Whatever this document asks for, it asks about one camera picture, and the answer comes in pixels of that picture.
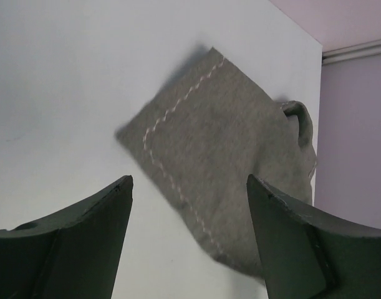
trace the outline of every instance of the gray fabric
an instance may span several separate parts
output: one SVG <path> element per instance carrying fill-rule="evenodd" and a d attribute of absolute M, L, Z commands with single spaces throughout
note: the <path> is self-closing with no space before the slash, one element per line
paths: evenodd
<path fill-rule="evenodd" d="M 295 126 L 286 118 L 292 115 Z M 248 175 L 311 203 L 309 174 L 316 156 L 305 107 L 272 101 L 215 49 L 159 93 L 117 138 L 201 247 L 245 274 L 261 276 Z"/>

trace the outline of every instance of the stitching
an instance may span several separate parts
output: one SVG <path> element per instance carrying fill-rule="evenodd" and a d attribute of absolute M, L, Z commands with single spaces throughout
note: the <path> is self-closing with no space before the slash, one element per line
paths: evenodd
<path fill-rule="evenodd" d="M 164 123 L 166 121 L 167 116 L 169 114 L 171 114 L 171 113 L 174 113 L 176 108 L 178 107 L 178 105 L 182 101 L 187 100 L 189 95 L 192 92 L 194 92 L 195 90 L 198 90 L 199 87 L 201 86 L 201 83 L 203 81 L 205 81 L 205 80 L 208 80 L 212 76 L 212 74 L 213 74 L 213 72 L 215 70 L 217 70 L 217 69 L 219 69 L 219 68 L 221 68 L 223 66 L 224 62 L 225 62 L 225 58 L 223 57 L 223 59 L 222 59 L 222 61 L 220 63 L 215 64 L 211 68 L 210 72 L 208 72 L 205 75 L 202 75 L 200 77 L 200 79 L 198 80 L 198 82 L 196 84 L 194 84 L 193 86 L 191 86 L 189 88 L 189 91 L 183 97 L 180 97 L 176 101 L 175 106 L 173 106 L 171 109 L 167 109 L 165 111 L 165 114 L 164 114 L 163 117 L 157 118 L 157 120 L 155 121 L 155 124 L 153 126 L 148 127 L 146 129 L 145 136 L 143 137 L 143 149 L 149 155 L 152 164 L 155 165 L 156 167 L 158 167 L 161 170 L 161 172 L 163 174 L 163 177 L 169 179 L 169 181 L 171 183 L 171 188 L 179 194 L 180 201 L 184 202 L 184 203 L 186 203 L 188 205 L 190 211 L 195 215 L 197 223 L 199 223 L 201 225 L 201 227 L 203 228 L 203 232 L 206 235 L 208 235 L 208 237 L 210 238 L 211 244 L 213 244 L 218 249 L 218 253 L 220 255 L 226 256 L 228 258 L 228 260 L 233 265 L 235 265 L 235 262 L 234 262 L 233 258 L 230 255 L 228 255 L 227 253 L 225 253 L 223 251 L 223 249 L 222 249 L 221 244 L 217 240 L 214 239 L 212 231 L 210 231 L 209 229 L 206 228 L 204 220 L 200 217 L 198 211 L 193 207 L 193 205 L 191 204 L 190 200 L 185 195 L 183 195 L 181 187 L 175 182 L 175 180 L 173 179 L 173 176 L 165 171 L 164 165 L 153 156 L 153 151 L 147 147 L 147 137 L 149 136 L 150 133 L 155 132 L 158 124 L 159 123 Z"/>

